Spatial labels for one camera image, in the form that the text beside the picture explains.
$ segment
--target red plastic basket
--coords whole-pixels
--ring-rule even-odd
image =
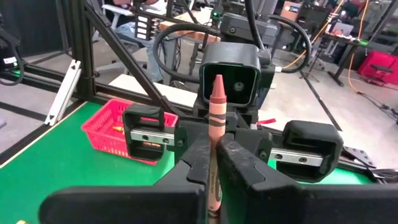
[[[156,165],[157,161],[144,161],[131,157],[127,151],[126,140],[123,132],[113,127],[123,127],[123,111],[131,102],[119,99],[109,100],[99,111],[97,111],[81,129],[87,134],[94,149],[114,154],[117,156],[134,159],[149,165]],[[174,127],[178,116],[164,113],[164,123],[168,127]]]

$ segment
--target crayon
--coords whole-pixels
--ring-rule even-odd
[[[124,127],[113,126],[112,128],[113,128],[115,131],[124,132]]]
[[[209,137],[211,142],[210,176],[208,209],[213,215],[218,214],[221,206],[221,186],[218,178],[216,145],[225,134],[226,123],[226,95],[224,91],[223,76],[217,75],[209,104]]]

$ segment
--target green mat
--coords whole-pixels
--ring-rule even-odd
[[[167,152],[156,166],[96,151],[80,129],[100,105],[87,103],[30,148],[0,169],[0,223],[38,223],[43,199],[70,186],[152,185],[167,173]],[[336,169],[321,184],[367,184],[359,174]]]

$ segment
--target gray floor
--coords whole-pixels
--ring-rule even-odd
[[[183,42],[182,46],[183,57],[179,72],[184,73],[188,71],[188,61],[192,53],[192,46],[186,42]],[[95,43],[94,50],[96,66],[106,65],[110,61],[117,59],[117,56],[104,42]],[[145,49],[134,53],[134,56],[138,60],[147,60]],[[26,60],[33,61],[38,58],[32,57]],[[277,51],[274,63],[286,65],[289,63],[289,59],[291,61],[292,58],[287,53]],[[58,70],[59,72],[66,72],[70,60],[69,56],[62,55],[39,65]],[[336,69],[335,65],[328,65],[326,68],[326,70],[332,71]],[[122,72],[123,70],[120,69],[102,73],[97,82],[109,83]],[[395,124],[395,121],[386,116],[368,100],[357,95],[349,87],[347,70],[341,76],[341,81],[346,84],[344,88],[338,86],[326,72],[313,70],[312,75],[320,80],[320,83],[311,81],[311,84],[341,126],[345,143],[349,146],[364,149],[378,167],[395,167],[395,161],[398,161],[398,125]],[[308,85],[299,77],[298,73],[276,74],[274,78],[276,88],[270,91],[261,110],[274,114],[275,118],[283,116],[290,119],[310,119],[312,121],[330,123],[328,116],[320,107],[318,100],[314,97]],[[352,74],[352,80],[356,88],[393,108],[398,108],[398,91],[371,86],[360,81],[357,74]],[[54,97],[54,93],[25,85],[14,87],[0,86],[1,102],[43,114],[47,114]],[[0,129],[0,152],[6,150],[41,125],[40,121],[21,117],[4,110],[0,110],[0,119],[7,121],[7,126]]]

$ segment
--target jeans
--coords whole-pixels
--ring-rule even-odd
[[[137,41],[139,41],[140,43],[143,44],[143,46],[145,46],[147,48],[147,55],[148,55],[148,69],[149,72],[147,72],[149,78],[152,80],[152,82],[159,82],[161,80],[163,80],[163,75],[160,72],[160,68],[159,65],[157,64],[155,57],[154,57],[154,52],[153,52],[153,48],[154,48],[154,40],[142,40],[142,39],[138,39],[134,37],[135,34],[135,26],[136,23],[135,22],[128,22],[126,24],[123,24],[121,26],[119,26],[118,28],[116,28],[116,33],[121,34],[121,35],[125,35],[128,37],[131,37]]]

